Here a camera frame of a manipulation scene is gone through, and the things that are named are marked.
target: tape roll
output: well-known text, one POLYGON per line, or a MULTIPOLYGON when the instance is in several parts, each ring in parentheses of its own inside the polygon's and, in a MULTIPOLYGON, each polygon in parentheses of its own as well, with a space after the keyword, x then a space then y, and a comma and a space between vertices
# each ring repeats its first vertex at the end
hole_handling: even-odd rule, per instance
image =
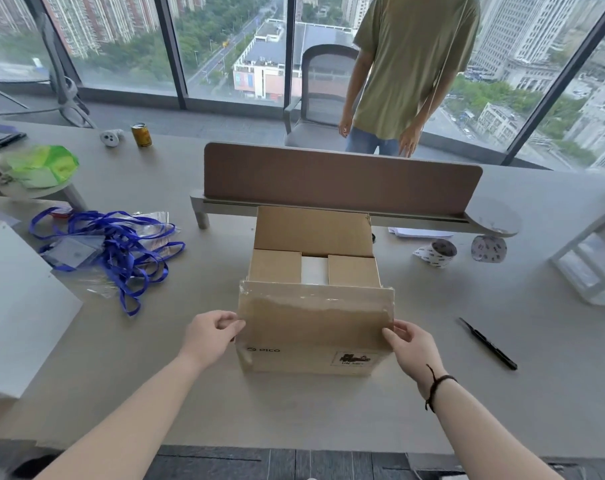
POLYGON ((502 237, 477 235, 472 241, 472 258, 478 262, 498 264, 505 261, 507 243, 502 237))
POLYGON ((456 257, 458 250, 456 246, 446 239, 436 239, 429 246, 418 248, 414 256, 421 258, 429 266, 445 267, 456 257))

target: black bracelet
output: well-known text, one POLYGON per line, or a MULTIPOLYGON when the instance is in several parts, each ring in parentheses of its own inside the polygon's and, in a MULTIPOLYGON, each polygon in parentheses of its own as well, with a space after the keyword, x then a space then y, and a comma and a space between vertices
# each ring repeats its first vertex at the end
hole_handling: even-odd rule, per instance
POLYGON ((438 386, 440 386, 441 383, 446 381, 447 379, 453 379, 456 381, 456 378, 454 376, 446 375, 446 376, 440 376, 438 379, 436 379, 434 369, 429 367, 429 370, 431 371, 431 375, 434 378, 434 383, 429 388, 429 397, 427 397, 427 400, 425 401, 425 411, 427 411, 427 406, 429 406, 429 408, 431 409, 431 412, 434 413, 435 411, 434 411, 434 406, 432 405, 432 403, 434 402, 434 394, 436 393, 436 389, 438 389, 438 386))

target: blue lanyard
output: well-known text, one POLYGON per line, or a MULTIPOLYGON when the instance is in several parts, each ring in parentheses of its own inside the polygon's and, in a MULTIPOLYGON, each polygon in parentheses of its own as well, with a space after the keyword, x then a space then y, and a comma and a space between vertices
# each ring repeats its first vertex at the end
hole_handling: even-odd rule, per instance
MULTIPOLYGON (((53 224, 53 234, 36 234, 36 224, 42 218, 59 209, 59 207, 50 207, 36 215, 29 224, 29 233, 41 241, 49 241, 68 235, 104 235, 103 252, 95 259, 93 264, 101 266, 107 277, 118 287, 122 309, 130 317, 140 310, 139 297, 147 291, 149 284, 163 282, 169 275, 167 260, 185 249, 185 243, 181 241, 168 242, 153 251, 146 249, 141 241, 166 237, 176 232, 176 226, 161 223, 150 217, 131 216, 119 210, 107 214, 101 214, 95 210, 75 212, 67 220, 66 231, 53 224), (133 225, 159 225, 162 230, 154 235, 139 236, 132 227, 133 225), (169 248, 175 248, 176 251, 169 256, 161 256, 161 253, 169 248), (142 284, 135 289, 132 288, 129 284, 132 278, 139 278, 142 280, 142 284), (128 306, 128 301, 135 303, 133 309, 128 306)), ((47 244, 41 247, 38 253, 42 255, 51 247, 51 244, 47 244)), ((53 266, 53 268, 65 272, 75 271, 75 268, 64 264, 53 266)))

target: table surface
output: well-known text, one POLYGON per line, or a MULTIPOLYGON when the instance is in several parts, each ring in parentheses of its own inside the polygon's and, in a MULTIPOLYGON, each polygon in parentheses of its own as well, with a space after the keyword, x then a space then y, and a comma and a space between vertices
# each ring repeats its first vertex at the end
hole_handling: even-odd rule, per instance
MULTIPOLYGON (((106 148, 96 130, 16 125, 31 141, 77 154, 74 183, 90 207, 168 210, 186 242, 169 278, 142 297, 134 321, 117 299, 88 293, 65 276, 82 310, 25 395, 0 400, 0 438, 65 446, 170 361, 194 314, 236 308, 256 221, 212 215, 211 228, 198 229, 189 192, 202 186, 206 141, 152 135, 154 145, 138 149, 128 135, 106 148)), ((476 263, 468 251, 474 236, 457 234, 458 256, 434 269, 411 255, 424 241, 374 228, 381 282, 395 289, 396 317, 429 330, 448 371, 534 452, 605 458, 605 307, 583 303, 547 262, 605 211, 605 177, 486 166, 477 194, 507 202, 523 218, 503 264, 476 263), (508 371, 456 317, 481 330, 519 370, 508 371)), ((47 205, 0 198, 0 210, 23 221, 47 205)), ((17 231, 25 235, 26 223, 17 231)), ((393 357, 369 378, 244 375, 233 347, 196 383, 165 442, 451 452, 393 357)))

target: person's hand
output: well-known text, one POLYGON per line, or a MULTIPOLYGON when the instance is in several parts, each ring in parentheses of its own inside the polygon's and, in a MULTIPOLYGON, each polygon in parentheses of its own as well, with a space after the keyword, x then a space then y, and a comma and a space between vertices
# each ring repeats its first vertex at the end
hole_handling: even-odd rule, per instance
POLYGON ((417 120, 413 120, 399 138, 399 156, 409 158, 412 155, 419 145, 420 133, 422 133, 422 125, 417 120))
POLYGON ((343 110, 343 115, 339 122, 339 133, 340 136, 346 138, 351 131, 351 123, 354 121, 354 114, 347 110, 343 110))
POLYGON ((434 382, 429 367, 434 369, 436 379, 447 375, 434 337, 418 325, 402 320, 394 320, 393 331, 383 328, 383 336, 394 349, 398 365, 405 374, 416 381, 420 394, 426 399, 434 382))
POLYGON ((231 339, 245 327, 234 312, 214 310, 196 315, 187 326, 178 357, 197 369, 206 369, 224 353, 231 339))

